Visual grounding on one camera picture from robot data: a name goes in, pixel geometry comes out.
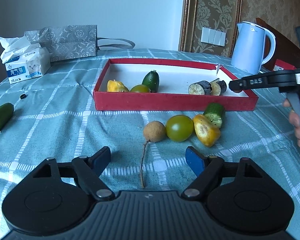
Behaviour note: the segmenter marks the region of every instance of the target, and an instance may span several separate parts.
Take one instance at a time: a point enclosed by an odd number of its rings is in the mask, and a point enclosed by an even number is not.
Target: white wall
[[[0,36],[46,26],[97,24],[98,36],[135,48],[178,50],[183,0],[0,0]],[[0,60],[0,82],[6,77]]]

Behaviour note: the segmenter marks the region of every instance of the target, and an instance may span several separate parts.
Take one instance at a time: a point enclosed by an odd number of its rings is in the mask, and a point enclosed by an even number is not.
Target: hand
[[[283,102],[283,106],[291,107],[287,99]],[[300,117],[293,110],[289,114],[289,122],[295,127],[294,134],[298,139],[298,146],[300,147]]]

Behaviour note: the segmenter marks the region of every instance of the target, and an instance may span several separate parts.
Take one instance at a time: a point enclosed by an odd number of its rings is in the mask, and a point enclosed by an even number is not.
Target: blue kettle
[[[237,24],[239,35],[234,46],[231,65],[249,74],[260,72],[261,66],[267,63],[275,51],[274,34],[257,24],[241,22]],[[264,58],[266,36],[270,39],[270,52]]]

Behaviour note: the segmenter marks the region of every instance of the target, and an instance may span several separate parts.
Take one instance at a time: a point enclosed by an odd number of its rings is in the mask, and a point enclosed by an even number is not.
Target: red cardboard box
[[[106,92],[109,80],[121,81],[129,90],[141,84],[144,76],[156,70],[160,77],[157,93]],[[226,68],[216,65],[153,58],[109,59],[93,90],[96,110],[100,111],[204,111],[211,102],[222,104],[226,111],[252,111],[258,97],[251,90],[234,93],[229,88],[221,96],[189,95],[188,87],[202,80],[216,78],[228,85],[236,77]]]
[[[274,67],[273,67],[273,70],[272,71],[277,71],[277,70],[294,70],[296,69],[295,66],[289,64],[289,63],[286,63],[282,60],[279,60],[277,59],[275,61],[275,64],[274,64]]]

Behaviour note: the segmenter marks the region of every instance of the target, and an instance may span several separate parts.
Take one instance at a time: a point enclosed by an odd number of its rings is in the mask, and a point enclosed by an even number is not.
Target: yellow pepper
[[[206,146],[211,147],[220,138],[220,129],[203,114],[193,118],[194,131],[198,139]]]
[[[107,92],[129,92],[129,89],[127,89],[120,81],[109,80],[107,84]]]

